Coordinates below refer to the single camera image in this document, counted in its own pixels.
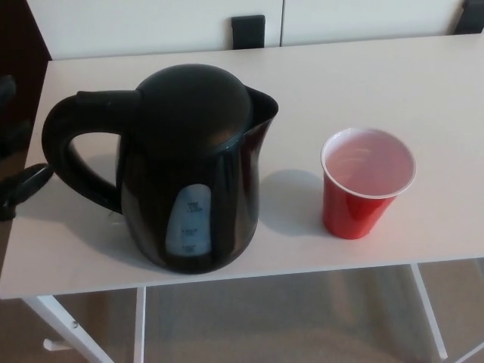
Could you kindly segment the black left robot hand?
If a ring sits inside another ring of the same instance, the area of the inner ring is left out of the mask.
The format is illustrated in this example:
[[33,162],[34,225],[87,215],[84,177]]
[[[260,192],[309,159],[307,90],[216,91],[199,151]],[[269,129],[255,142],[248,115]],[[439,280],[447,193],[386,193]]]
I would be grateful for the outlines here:
[[[14,99],[16,93],[14,77],[1,76],[1,110]],[[1,130],[1,161],[26,147],[32,128],[33,125],[26,119],[14,128]],[[37,163],[1,180],[1,222],[13,220],[16,207],[43,188],[53,174],[53,168],[47,163]]]

